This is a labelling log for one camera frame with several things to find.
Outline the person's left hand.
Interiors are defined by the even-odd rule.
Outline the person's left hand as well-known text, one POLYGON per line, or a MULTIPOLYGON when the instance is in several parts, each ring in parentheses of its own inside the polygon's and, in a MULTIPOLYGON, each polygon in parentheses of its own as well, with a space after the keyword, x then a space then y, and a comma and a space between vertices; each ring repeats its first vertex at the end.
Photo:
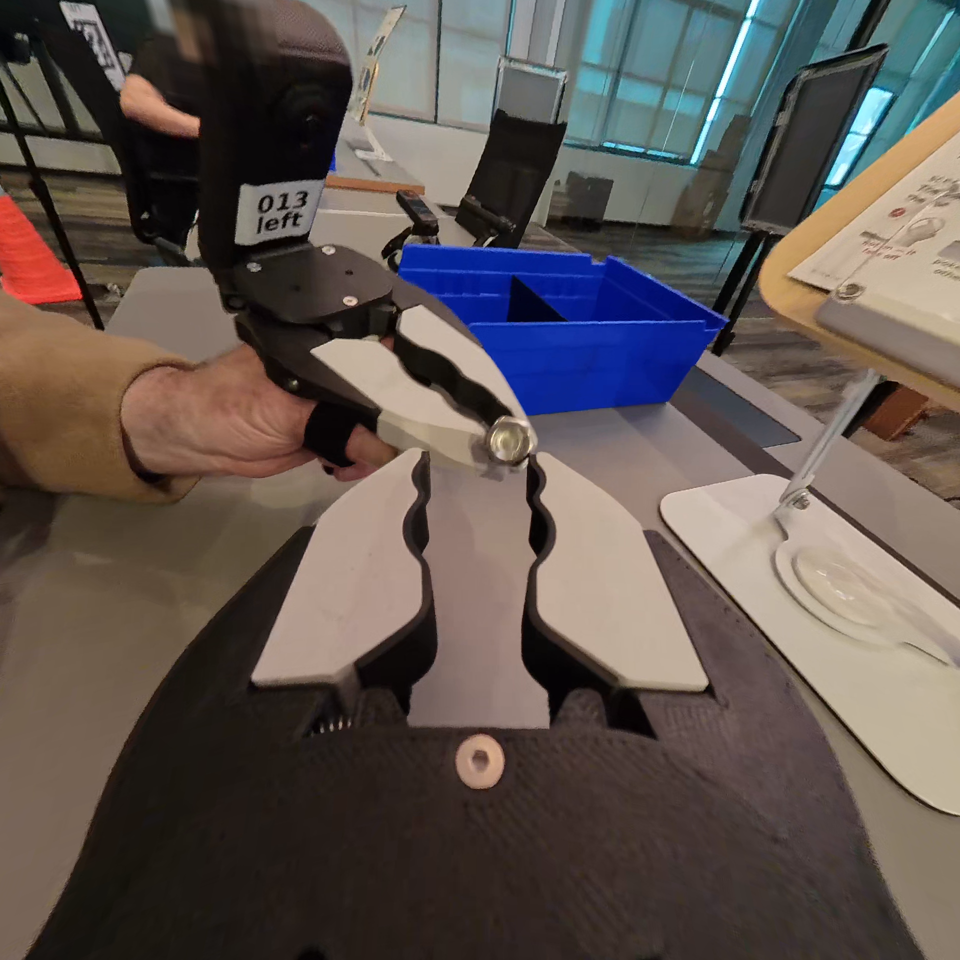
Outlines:
POLYGON ((191 369, 141 373, 127 387, 119 416, 130 462, 164 477, 267 478, 315 462, 350 482, 398 456, 364 426, 345 445, 349 465, 317 456, 303 446, 314 408, 274 384, 257 354, 241 345, 191 369))

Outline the grey desk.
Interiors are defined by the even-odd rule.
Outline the grey desk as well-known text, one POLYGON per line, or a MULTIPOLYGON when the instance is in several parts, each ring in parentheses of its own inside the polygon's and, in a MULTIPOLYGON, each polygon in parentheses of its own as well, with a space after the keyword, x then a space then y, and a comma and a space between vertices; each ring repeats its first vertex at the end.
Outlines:
MULTIPOLYGON (((206 270, 138 271, 117 335, 206 358, 234 345, 206 270)), ((667 493, 792 473, 820 426, 724 361, 698 368, 798 434, 761 448, 713 414, 669 404, 552 414, 546 447, 658 530, 667 493)), ((958 510, 851 442, 818 492, 954 598, 958 510)), ((340 496, 317 468, 201 482, 172 506, 10 493, 2 510, 1 956, 24 958, 76 863, 109 774, 176 658, 301 525, 340 496)), ((802 683, 837 753, 884 877, 926 958, 958 958, 958 818, 908 796, 802 683)))

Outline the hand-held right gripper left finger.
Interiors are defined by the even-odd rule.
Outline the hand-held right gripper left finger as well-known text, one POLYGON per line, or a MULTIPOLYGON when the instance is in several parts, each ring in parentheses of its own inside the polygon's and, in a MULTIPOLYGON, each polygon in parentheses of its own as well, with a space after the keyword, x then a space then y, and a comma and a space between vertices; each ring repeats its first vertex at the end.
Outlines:
POLYGON ((251 684, 326 687, 348 712, 364 690, 390 690, 403 712, 433 666, 438 629, 426 508, 430 457, 409 450, 318 519, 251 684))

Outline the silver sign frame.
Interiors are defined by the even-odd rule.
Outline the silver sign frame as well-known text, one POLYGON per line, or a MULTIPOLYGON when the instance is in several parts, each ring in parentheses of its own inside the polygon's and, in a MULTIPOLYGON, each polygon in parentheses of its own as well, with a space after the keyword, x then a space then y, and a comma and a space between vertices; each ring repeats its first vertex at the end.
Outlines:
POLYGON ((526 121, 560 123, 569 73, 565 69, 502 55, 498 59, 491 115, 503 112, 526 121))

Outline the brown wooden box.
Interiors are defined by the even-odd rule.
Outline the brown wooden box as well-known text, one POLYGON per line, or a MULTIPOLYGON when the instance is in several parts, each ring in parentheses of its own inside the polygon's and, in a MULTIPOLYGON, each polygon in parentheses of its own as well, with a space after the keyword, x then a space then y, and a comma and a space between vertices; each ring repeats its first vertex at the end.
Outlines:
POLYGON ((909 387, 886 380, 875 391, 863 428, 884 442, 909 433, 930 411, 930 400, 909 387))

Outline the brown cardboard boxes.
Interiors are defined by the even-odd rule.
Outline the brown cardboard boxes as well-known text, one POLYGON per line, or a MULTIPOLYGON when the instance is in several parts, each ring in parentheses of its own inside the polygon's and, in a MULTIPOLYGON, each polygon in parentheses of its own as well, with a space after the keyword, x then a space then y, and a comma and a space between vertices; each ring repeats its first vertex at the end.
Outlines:
POLYGON ((750 126, 750 115, 734 115, 717 148, 705 152, 690 183, 680 192, 670 229, 681 238, 702 241, 714 233, 750 126))

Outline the white document stand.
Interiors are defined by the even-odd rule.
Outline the white document stand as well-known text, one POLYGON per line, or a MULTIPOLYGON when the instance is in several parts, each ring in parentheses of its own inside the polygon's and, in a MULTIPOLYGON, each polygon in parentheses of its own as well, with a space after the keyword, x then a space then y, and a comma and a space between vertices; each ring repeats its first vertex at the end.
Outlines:
POLYGON ((959 813, 958 602, 812 491, 882 381, 869 369, 790 479, 676 491, 659 511, 682 544, 903 790, 959 813))
POLYGON ((368 127, 368 115, 374 99, 383 50, 406 10, 406 5, 391 6, 385 13, 366 50, 347 111, 358 129, 357 133, 349 135, 347 141, 357 158, 363 162, 392 162, 389 154, 368 127))

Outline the printed instruction sheet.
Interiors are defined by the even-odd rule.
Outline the printed instruction sheet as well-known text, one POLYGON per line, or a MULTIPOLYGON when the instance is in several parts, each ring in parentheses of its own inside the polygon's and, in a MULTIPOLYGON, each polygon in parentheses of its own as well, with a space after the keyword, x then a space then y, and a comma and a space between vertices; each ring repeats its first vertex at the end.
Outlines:
POLYGON ((826 292, 845 282, 958 281, 959 135, 906 174, 789 277, 826 292))

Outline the blue plastic bin with divider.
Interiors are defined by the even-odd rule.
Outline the blue plastic bin with divider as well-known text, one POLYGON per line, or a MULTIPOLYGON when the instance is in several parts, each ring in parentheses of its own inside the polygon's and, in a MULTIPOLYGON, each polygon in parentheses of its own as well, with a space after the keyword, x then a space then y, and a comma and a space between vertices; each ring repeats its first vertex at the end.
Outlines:
POLYGON ((669 402, 726 322, 613 256, 411 244, 399 276, 468 327, 529 415, 669 402), (512 276, 567 322, 506 322, 512 276))

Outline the steel hex nut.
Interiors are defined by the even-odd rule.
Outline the steel hex nut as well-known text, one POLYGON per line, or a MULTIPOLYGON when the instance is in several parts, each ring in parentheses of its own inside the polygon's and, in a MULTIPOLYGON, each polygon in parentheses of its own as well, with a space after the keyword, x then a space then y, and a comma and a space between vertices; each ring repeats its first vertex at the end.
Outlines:
POLYGON ((536 452, 537 435, 529 421, 522 418, 515 417, 515 416, 511 416, 511 415, 503 415, 503 416, 500 416, 491 426, 488 427, 486 431, 486 437, 484 439, 484 445, 485 445, 486 455, 488 457, 489 462, 500 467, 517 468, 517 467, 523 466, 523 464, 526 463, 530 455, 536 452), (525 429, 525 432, 526 432, 525 447, 526 448, 523 451, 524 455, 522 456, 522 458, 517 458, 515 460, 505 462, 499 459, 498 455, 491 450, 491 435, 493 431, 497 429, 498 426, 501 426, 501 425, 505 426, 508 424, 522 426, 525 429))

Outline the white acrylic sheet holder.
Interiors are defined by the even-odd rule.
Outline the white acrylic sheet holder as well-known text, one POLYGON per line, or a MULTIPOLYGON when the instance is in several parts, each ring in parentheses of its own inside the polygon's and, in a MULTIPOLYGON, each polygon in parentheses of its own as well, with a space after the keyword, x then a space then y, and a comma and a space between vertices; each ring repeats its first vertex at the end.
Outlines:
POLYGON ((832 332, 957 387, 958 291, 925 288, 904 296, 847 282, 819 307, 817 323, 832 332))

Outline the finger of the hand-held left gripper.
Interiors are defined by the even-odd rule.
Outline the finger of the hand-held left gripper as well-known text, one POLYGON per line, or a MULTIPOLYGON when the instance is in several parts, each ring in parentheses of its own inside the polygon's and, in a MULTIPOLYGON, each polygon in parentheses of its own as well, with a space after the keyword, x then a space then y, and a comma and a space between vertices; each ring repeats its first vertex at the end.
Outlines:
POLYGON ((393 345, 334 339, 312 348, 310 355, 333 378, 372 404, 376 435, 388 445, 402 451, 426 450, 442 462, 478 474, 496 468, 483 447, 482 429, 410 376, 393 353, 393 345))
POLYGON ((438 393, 458 414, 482 429, 500 417, 530 423, 506 377, 465 328, 424 305, 401 311, 392 335, 392 352, 404 371, 438 393))

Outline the white printed tag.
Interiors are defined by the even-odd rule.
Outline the white printed tag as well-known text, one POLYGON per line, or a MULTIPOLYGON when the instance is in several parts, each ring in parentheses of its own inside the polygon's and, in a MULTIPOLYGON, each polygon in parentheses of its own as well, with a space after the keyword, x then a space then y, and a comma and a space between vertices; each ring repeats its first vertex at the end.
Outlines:
POLYGON ((118 53, 98 7, 90 2, 58 2, 69 30, 79 34, 93 53, 113 89, 120 92, 126 82, 125 60, 118 53))

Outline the black framed display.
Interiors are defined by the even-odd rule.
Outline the black framed display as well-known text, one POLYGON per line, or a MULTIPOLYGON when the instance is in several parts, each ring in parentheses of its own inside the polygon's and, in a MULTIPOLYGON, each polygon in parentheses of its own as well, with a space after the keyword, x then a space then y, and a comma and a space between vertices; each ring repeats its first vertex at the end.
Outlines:
POLYGON ((874 44, 811 63, 788 83, 740 208, 746 242, 714 302, 726 320, 714 355, 734 341, 774 246, 813 211, 888 50, 874 44))

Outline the wooden instruction board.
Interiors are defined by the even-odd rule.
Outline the wooden instruction board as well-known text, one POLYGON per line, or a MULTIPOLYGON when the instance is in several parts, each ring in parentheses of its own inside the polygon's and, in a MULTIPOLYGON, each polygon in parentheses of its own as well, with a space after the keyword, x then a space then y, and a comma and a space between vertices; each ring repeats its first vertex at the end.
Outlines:
POLYGON ((890 150, 873 162, 774 247, 759 276, 759 292, 774 318, 829 354, 915 390, 930 402, 958 412, 959 391, 937 378, 877 353, 823 327, 817 312, 828 295, 790 277, 790 272, 816 254, 890 188, 947 143, 959 130, 959 96, 952 96, 890 150))

